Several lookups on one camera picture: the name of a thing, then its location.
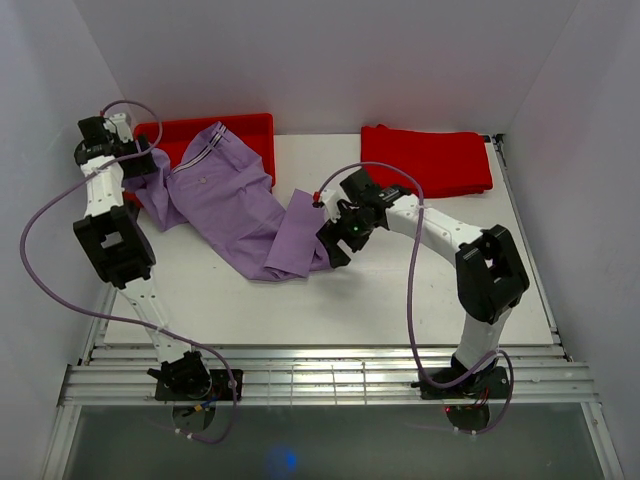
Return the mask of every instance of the red towel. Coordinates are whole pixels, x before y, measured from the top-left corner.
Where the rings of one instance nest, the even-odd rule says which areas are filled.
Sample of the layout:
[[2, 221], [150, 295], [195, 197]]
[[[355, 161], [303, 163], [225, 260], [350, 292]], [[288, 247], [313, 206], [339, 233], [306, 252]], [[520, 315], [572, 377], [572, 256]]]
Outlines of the red towel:
[[[378, 125], [362, 127], [361, 161], [382, 162], [415, 178], [425, 198], [455, 197], [493, 188], [489, 158], [476, 133], [419, 133]], [[376, 183], [397, 184], [418, 193], [401, 175], [368, 167]]]

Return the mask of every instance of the purple cable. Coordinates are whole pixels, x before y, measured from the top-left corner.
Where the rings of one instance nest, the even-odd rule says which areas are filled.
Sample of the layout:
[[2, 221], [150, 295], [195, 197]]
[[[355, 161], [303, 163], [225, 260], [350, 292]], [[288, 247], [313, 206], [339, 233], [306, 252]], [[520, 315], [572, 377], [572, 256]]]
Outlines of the purple cable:
[[[105, 163], [101, 167], [101, 169], [107, 168], [108, 166], [113, 165], [116, 162], [122, 162], [123, 160], [129, 160], [129, 159], [132, 159], [132, 158], [138, 158], [138, 157], [141, 157], [141, 156], [144, 156], [144, 155], [150, 153], [158, 145], [158, 143], [160, 143], [160, 139], [162, 138], [162, 132], [163, 132], [162, 121], [160, 120], [158, 115], [156, 115], [150, 108], [148, 108], [147, 106], [145, 106], [144, 104], [142, 104], [140, 102], [136, 102], [134, 100], [118, 100], [118, 101], [115, 101], [115, 102], [111, 102], [109, 105], [107, 105], [106, 107], [104, 107], [102, 109], [100, 114], [104, 115], [104, 113], [107, 110], [109, 110], [111, 107], [114, 107], [114, 106], [120, 105], [120, 104], [136, 105], [138, 107], [141, 107], [141, 108], [145, 109], [147, 112], [149, 112], [153, 116], [154, 120], [158, 123], [158, 137], [155, 139], [155, 141], [146, 150], [143, 150], [143, 151], [138, 152], [138, 153], [132, 153], [130, 155], [124, 155], [122, 157], [118, 157], [118, 158], [116, 158], [114, 160], [111, 160], [111, 161]], [[29, 262], [29, 259], [27, 257], [27, 237], [29, 235], [29, 232], [31, 231], [31, 228], [36, 223], [38, 218], [40, 218], [42, 216], [42, 214], [44, 214], [47, 210], [49, 210], [52, 206], [54, 206], [60, 200], [65, 198], [67, 195], [69, 195], [70, 193], [74, 192], [78, 188], [82, 187], [85, 183], [87, 183], [89, 180], [91, 180], [96, 175], [98, 175], [98, 173], [99, 173], [99, 171], [95, 171], [95, 172], [87, 175], [81, 181], [75, 183], [74, 185], [69, 187], [67, 190], [62, 192], [60, 195], [58, 195], [57, 197], [55, 197], [52, 200], [50, 200], [49, 202], [47, 202], [42, 208], [40, 208], [40, 210], [38, 210], [29, 219], [29, 221], [27, 222], [27, 224], [24, 227], [24, 230], [22, 231], [22, 235], [20, 236], [20, 260], [22, 260], [22, 264], [24, 265], [25, 270], [27, 271], [27, 273], [29, 274], [31, 279], [35, 282], [35, 284], [40, 288], [40, 290], [42, 290], [50, 298], [52, 298], [54, 301], [56, 301], [57, 303], [59, 303], [63, 307], [66, 307], [69, 310], [72, 310], [74, 312], [81, 313], [83, 315], [88, 315], [90, 317], [103, 318], [105, 320], [113, 320], [115, 322], [128, 323], [128, 324], [131, 324], [131, 325], [139, 325], [141, 327], [150, 328], [152, 330], [157, 330], [160, 333], [163, 333], [164, 335], [167, 335], [168, 337], [173, 338], [174, 340], [178, 340], [180, 342], [188, 343], [189, 345], [192, 345], [195, 348], [198, 348], [200, 350], [205, 350], [205, 351], [213, 354], [218, 360], [220, 360], [220, 362], [222, 362], [222, 365], [224, 365], [224, 368], [227, 370], [227, 374], [229, 375], [229, 378], [233, 378], [233, 373], [231, 372], [231, 367], [229, 366], [229, 364], [227, 363], [225, 358], [222, 355], [220, 355], [213, 348], [207, 347], [206, 345], [203, 345], [203, 344], [198, 343], [196, 341], [190, 340], [190, 339], [188, 339], [186, 337], [178, 335], [177, 333], [173, 333], [173, 332], [171, 332], [169, 330], [166, 330], [164, 328], [158, 328], [157, 325], [153, 325], [152, 323], [145, 322], [143, 320], [136, 320], [136, 319], [133, 319], [133, 318], [118, 317], [118, 316], [114, 316], [114, 315], [108, 315], [108, 314], [105, 314], [105, 313], [93, 312], [93, 311], [88, 310], [86, 308], [74, 305], [73, 303], [68, 302], [67, 300], [65, 300], [64, 298], [60, 297], [58, 294], [56, 294], [53, 290], [51, 290], [42, 281], [42, 279], [38, 276], [38, 274], [34, 271], [33, 267], [31, 266], [31, 263]], [[238, 407], [238, 399], [237, 399], [236, 389], [235, 388], [231, 389], [231, 395], [232, 395], [232, 398], [233, 398], [233, 409], [232, 409], [232, 412], [231, 412], [231, 419], [229, 420], [229, 423], [227, 424], [227, 427], [222, 432], [222, 434], [218, 438], [213, 439], [213, 440], [209, 439], [207, 437], [201, 436], [201, 435], [196, 435], [196, 434], [193, 434], [192, 438], [194, 438], [196, 440], [199, 440], [201, 442], [204, 442], [204, 443], [211, 444], [211, 445], [215, 445], [217, 443], [220, 443], [225, 438], [227, 438], [227, 436], [229, 435], [229, 432], [231, 431], [231, 429], [232, 429], [232, 427], [233, 427], [233, 425], [235, 423], [236, 415], [237, 415], [237, 407]]]
[[329, 183], [335, 177], [340, 175], [341, 173], [343, 173], [343, 172], [345, 172], [347, 170], [354, 169], [354, 168], [362, 168], [363, 165], [364, 166], [384, 167], [384, 168], [387, 168], [389, 170], [393, 170], [394, 172], [399, 173], [400, 175], [405, 177], [407, 180], [409, 180], [414, 185], [416, 190], [418, 191], [418, 203], [420, 204], [420, 209], [418, 211], [418, 224], [416, 226], [416, 234], [415, 234], [414, 241], [413, 241], [413, 249], [411, 251], [411, 260], [409, 261], [409, 276], [408, 276], [408, 279], [407, 279], [407, 330], [409, 331], [409, 344], [411, 346], [411, 352], [413, 354], [413, 359], [415, 360], [416, 365], [418, 367], [418, 373], [419, 373], [420, 377], [425, 382], [427, 382], [429, 385], [431, 385], [432, 387], [440, 388], [440, 389], [444, 390], [444, 389], [447, 389], [447, 388], [455, 387], [456, 385], [459, 385], [460, 383], [464, 382], [471, 375], [473, 375], [475, 372], [477, 372], [485, 362], [495, 358], [498, 355], [498, 353], [502, 354], [505, 357], [505, 359], [507, 360], [507, 365], [509, 365], [509, 375], [511, 376], [510, 393], [509, 393], [509, 395], [507, 397], [507, 400], [505, 401], [504, 407], [503, 407], [502, 411], [500, 412], [500, 415], [498, 415], [498, 418], [496, 419], [496, 421], [492, 425], [486, 427], [485, 429], [478, 430], [476, 432], [476, 433], [486, 433], [486, 432], [492, 430], [498, 424], [498, 422], [500, 420], [502, 420], [502, 418], [504, 417], [504, 414], [506, 413], [506, 410], [507, 410], [507, 408], [509, 406], [509, 403], [511, 402], [511, 393], [513, 392], [513, 366], [511, 364], [511, 360], [509, 359], [509, 355], [504, 350], [487, 352], [469, 370], [467, 370], [464, 374], [460, 375], [455, 380], [451, 380], [450, 382], [445, 382], [445, 383], [436, 382], [426, 372], [426, 370], [422, 366], [422, 361], [420, 360], [420, 354], [418, 352], [418, 344], [416, 342], [416, 335], [415, 335], [415, 332], [413, 330], [413, 284], [414, 284], [414, 277], [415, 277], [415, 270], [416, 270], [416, 261], [418, 259], [418, 250], [420, 248], [420, 240], [422, 238], [422, 224], [424, 222], [424, 193], [423, 193], [422, 187], [420, 186], [420, 184], [411, 175], [409, 175], [406, 172], [403, 172], [399, 168], [396, 168], [396, 167], [393, 167], [391, 165], [387, 165], [386, 163], [381, 163], [381, 162], [359, 162], [359, 163], [352, 163], [350, 165], [347, 165], [346, 167], [342, 167], [342, 168], [336, 170], [335, 172], [333, 172], [329, 176], [329, 178], [327, 178], [324, 181], [324, 183], [322, 184], [322, 186], [320, 187], [318, 192], [322, 193], [322, 191], [324, 191], [324, 189], [327, 188], [327, 185], [329, 185]]

